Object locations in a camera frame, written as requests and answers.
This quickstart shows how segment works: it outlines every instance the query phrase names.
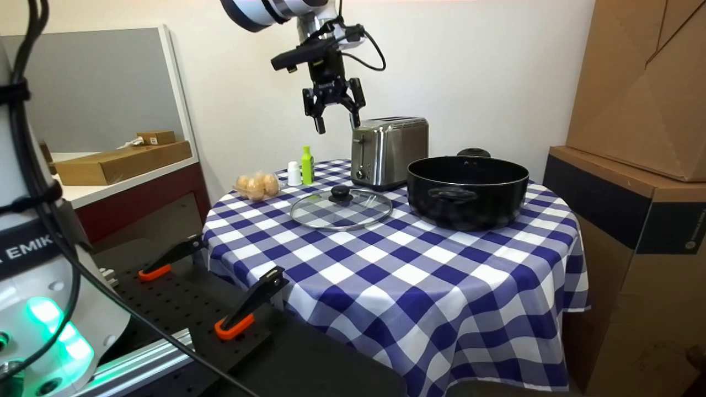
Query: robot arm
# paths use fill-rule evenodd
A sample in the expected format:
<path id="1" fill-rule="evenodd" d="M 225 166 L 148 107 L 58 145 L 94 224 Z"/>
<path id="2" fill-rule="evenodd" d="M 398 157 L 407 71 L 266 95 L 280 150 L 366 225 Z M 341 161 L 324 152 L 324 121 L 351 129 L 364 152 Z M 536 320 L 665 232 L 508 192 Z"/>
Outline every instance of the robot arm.
<path id="1" fill-rule="evenodd" d="M 297 17 L 300 44 L 272 58 L 273 68 L 292 73 L 297 65 L 308 65 L 313 87 L 302 90 L 304 114 L 313 117 L 320 134 L 326 132 L 322 116 L 328 105 L 343 105 L 351 126 L 360 125 L 359 110 L 366 104 L 363 89 L 358 78 L 346 80 L 341 50 L 360 45 L 366 31 L 362 25 L 346 26 L 336 13 L 335 0 L 221 0 L 221 4 L 235 23 L 251 32 Z"/>

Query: round table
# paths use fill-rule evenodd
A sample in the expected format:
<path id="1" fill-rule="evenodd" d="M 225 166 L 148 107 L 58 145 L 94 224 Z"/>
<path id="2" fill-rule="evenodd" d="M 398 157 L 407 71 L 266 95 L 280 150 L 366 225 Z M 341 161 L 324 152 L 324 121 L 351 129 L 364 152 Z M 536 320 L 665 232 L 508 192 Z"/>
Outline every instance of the round table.
<path id="1" fill-rule="evenodd" d="M 209 269 L 248 287 L 283 267 L 285 309 L 392 367 L 409 396 L 470 379 L 568 389 L 561 319 L 588 309 L 588 281 L 563 200 L 530 183 L 520 217 L 487 232 L 418 219 L 404 187 L 385 193 L 393 214 L 365 229 L 312 230 L 289 217 L 302 196 L 349 176 L 348 160 L 320 162 L 314 185 L 260 203 L 223 196 L 204 227 Z"/>

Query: toaster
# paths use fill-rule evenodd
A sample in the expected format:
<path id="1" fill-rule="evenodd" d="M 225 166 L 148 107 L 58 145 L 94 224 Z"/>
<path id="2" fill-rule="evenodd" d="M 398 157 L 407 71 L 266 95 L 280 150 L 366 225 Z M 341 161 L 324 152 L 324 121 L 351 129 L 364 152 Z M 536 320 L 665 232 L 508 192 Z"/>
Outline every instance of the toaster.
<path id="1" fill-rule="evenodd" d="M 429 156 L 429 123 L 422 117 L 364 120 L 353 130 L 351 179 L 373 190 L 407 181 L 407 166 Z"/>

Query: black pot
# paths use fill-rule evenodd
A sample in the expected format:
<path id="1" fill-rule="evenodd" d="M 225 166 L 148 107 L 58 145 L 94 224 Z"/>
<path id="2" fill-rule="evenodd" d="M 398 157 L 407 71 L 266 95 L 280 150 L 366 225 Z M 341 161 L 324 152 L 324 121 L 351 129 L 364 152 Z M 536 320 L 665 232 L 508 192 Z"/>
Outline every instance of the black pot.
<path id="1" fill-rule="evenodd" d="M 414 213 L 453 230 L 506 226 L 520 214 L 530 173 L 495 158 L 425 158 L 407 168 L 407 200 Z"/>

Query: brown cardboard box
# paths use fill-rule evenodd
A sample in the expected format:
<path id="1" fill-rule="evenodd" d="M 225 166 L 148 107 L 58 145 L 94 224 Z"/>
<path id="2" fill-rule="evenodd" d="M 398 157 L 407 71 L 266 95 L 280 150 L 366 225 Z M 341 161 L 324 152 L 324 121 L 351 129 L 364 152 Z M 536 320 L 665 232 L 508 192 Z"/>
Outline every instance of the brown cardboard box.
<path id="1" fill-rule="evenodd" d="M 174 131 L 138 132 L 137 136 L 145 140 L 145 145 L 167 145 L 177 141 Z"/>
<path id="2" fill-rule="evenodd" d="M 189 142 L 132 146 L 54 164 L 66 186 L 114 184 L 191 157 Z"/>
<path id="3" fill-rule="evenodd" d="M 706 343 L 706 184 L 568 147 L 544 184 L 578 215 L 591 310 L 564 317 L 572 377 L 587 396 L 678 397 Z"/>
<path id="4" fill-rule="evenodd" d="M 706 181 L 706 0 L 597 0 L 566 144 Z"/>

